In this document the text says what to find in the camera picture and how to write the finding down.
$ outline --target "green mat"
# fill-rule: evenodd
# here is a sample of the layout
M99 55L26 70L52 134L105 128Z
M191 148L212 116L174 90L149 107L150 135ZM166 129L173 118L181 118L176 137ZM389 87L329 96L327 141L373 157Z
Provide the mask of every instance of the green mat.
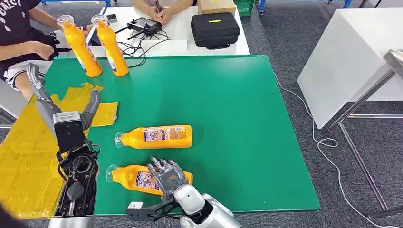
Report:
M128 59L130 65L141 59ZM317 210L315 190L266 56L148 57L116 77L106 59L103 74L89 78L76 59L55 59L46 75L50 94L63 97L83 82L102 86L102 102L119 102L113 126L91 128L101 146L96 215L125 214L159 196L107 183L109 165L147 164L151 156L175 160L194 175L194 186L232 211ZM189 149L116 148L117 131L189 124Z

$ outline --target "gray floor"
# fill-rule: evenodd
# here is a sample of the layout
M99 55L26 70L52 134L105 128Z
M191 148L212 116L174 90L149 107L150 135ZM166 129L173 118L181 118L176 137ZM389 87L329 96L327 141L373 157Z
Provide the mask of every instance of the gray floor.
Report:
M355 0L352 7L357 7ZM128 0L120 0L120 6L130 5ZM70 13L79 25L89 23L92 15L99 12L102 3L48 3L41 8L52 15ZM341 2L327 4L311 1L270 1L266 14L259 16L257 9L251 18L242 18L251 54L268 55L273 70L283 86L300 94L297 77L328 20ZM290 119L293 123L299 145L307 163L312 182L322 209L315 212L248 213L237 214L236 219L247 228L365 228L373 227L359 217L344 202L337 183L337 172L318 152L316 143L311 139L311 119L305 113L299 100L290 94L282 93ZM368 103L361 112L402 113L401 103ZM358 149L362 152L368 169L378 183L390 207L403 204L403 123L398 120L368 120L345 122ZM342 182L353 205L361 212L379 210L380 207L368 187L354 157L339 129L332 132L317 131L317 138L334 137L339 141L335 149L324 148L324 152L342 170ZM32 227L47 225L46 220L27 221ZM381 225L403 226L403 214L377 219ZM126 217L96 218L95 227L99 228L176 228L178 223L162 219L157 223L131 222Z

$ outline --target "black case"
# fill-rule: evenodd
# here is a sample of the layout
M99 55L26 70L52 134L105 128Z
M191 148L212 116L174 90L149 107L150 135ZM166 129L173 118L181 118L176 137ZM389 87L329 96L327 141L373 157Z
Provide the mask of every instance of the black case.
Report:
M232 13L213 13L194 15L192 32L197 46L220 49L238 41L240 28Z

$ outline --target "robotic arm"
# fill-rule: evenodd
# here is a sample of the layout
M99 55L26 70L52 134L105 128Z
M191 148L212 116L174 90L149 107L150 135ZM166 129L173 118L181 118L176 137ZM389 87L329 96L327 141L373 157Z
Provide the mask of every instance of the robotic arm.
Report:
M240 228L233 213L208 194L201 195L190 185L183 170L172 160L151 158L155 167L148 169L164 193L163 203L142 208L141 202L129 205L126 212L131 220L157 221L162 217L178 219L181 228ZM175 208L182 208L184 215L168 215Z
M100 148L85 137L84 130L91 126L99 107L99 92L91 91L90 101L82 113L62 112L46 92L43 86L45 81L38 73L39 67L29 64L27 74L33 92L38 97L36 106L47 127L57 138L58 172L65 181L55 216L92 215L99 170L96 160Z
M55 103L53 103L52 98L46 92L44 88L45 80L39 76L39 67L35 64L30 63L27 69L28 78L32 84L32 90L34 95L37 96L36 106L39 110L40 115L48 126L49 130L56 136L55 125L60 122L68 122L73 119L78 119L82 122L83 130L87 130L92 123L92 119L99 107L100 99L98 90L91 91L90 102L88 103L86 109L78 116L78 112L64 112L60 110Z

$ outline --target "standing bottle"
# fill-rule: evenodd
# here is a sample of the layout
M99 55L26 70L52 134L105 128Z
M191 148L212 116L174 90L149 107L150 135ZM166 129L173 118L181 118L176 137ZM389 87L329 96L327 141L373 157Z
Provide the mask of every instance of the standing bottle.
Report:
M188 179L189 184L193 184L193 174L186 171L183 173ZM163 196L163 191L155 183L147 166L129 165L126 167L117 167L115 164L112 164L106 170L105 179L108 183L120 183L129 190Z
M116 34L108 25L108 18L105 15L95 15L91 22L96 26L99 40L105 49L106 57L111 65L114 74L118 77L127 75L129 68L123 58L123 54L116 42Z
M131 146L135 149L189 148L192 146L192 127L139 127L131 132L116 133L115 145L118 148Z
M89 49L84 32L79 30L74 24L74 19L70 15L62 15L58 18L58 25L63 29L67 42L76 55L82 68L88 77L96 77L102 73L102 68Z

